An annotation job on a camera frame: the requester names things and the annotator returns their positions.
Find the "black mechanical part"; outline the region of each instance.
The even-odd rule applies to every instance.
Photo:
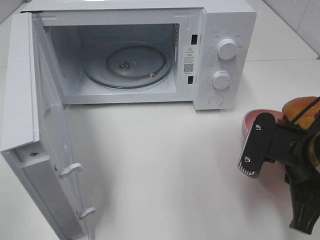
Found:
[[[284,181],[290,185],[293,220],[290,228],[311,235],[320,217],[320,114],[308,130],[294,123],[320,97],[289,124],[276,123],[270,113],[261,113],[252,124],[238,168],[257,178],[264,162],[285,165]]]

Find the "white wall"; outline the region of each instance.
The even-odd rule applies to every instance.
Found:
[[[26,2],[26,0],[0,0],[0,23]]]
[[[320,55],[320,0],[264,0]]]

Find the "white knob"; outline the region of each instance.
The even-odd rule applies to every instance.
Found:
[[[217,71],[212,76],[212,84],[216,89],[225,89],[230,85],[230,75],[226,71]]]
[[[216,48],[219,57],[224,60],[232,59],[237,53],[237,44],[231,38],[222,39]]]

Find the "pink bowl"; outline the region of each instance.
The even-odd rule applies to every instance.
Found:
[[[245,139],[247,138],[249,130],[253,122],[256,120],[256,117],[262,113],[270,113],[275,117],[275,119],[279,119],[284,116],[284,114],[281,111],[270,110],[270,109],[255,109],[252,111],[248,111],[244,115],[243,121],[242,121],[242,135]]]

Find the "control panel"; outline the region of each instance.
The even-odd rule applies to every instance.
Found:
[[[233,108],[255,19],[255,12],[207,14],[195,109]]]

